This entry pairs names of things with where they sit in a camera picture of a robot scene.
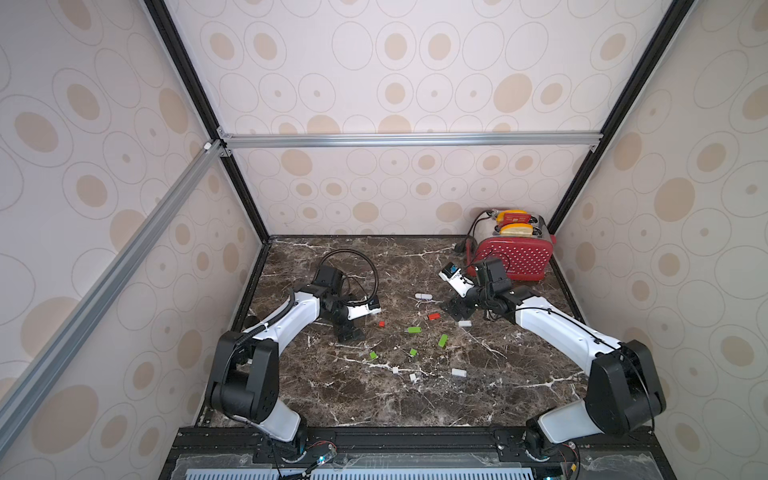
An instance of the wall panel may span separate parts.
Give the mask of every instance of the wall panel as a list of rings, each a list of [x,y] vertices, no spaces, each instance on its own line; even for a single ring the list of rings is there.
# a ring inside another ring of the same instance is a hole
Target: wall panel
[[[599,130],[668,2],[215,0],[175,9],[225,130]]]
[[[554,212],[588,147],[239,149],[274,234],[465,233],[482,208]]]
[[[589,323],[653,350],[678,478],[768,469],[766,12],[699,4],[558,232]]]
[[[204,137],[132,0],[0,4],[0,397]]]
[[[156,478],[200,407],[260,249],[216,164],[0,462],[0,478]]]

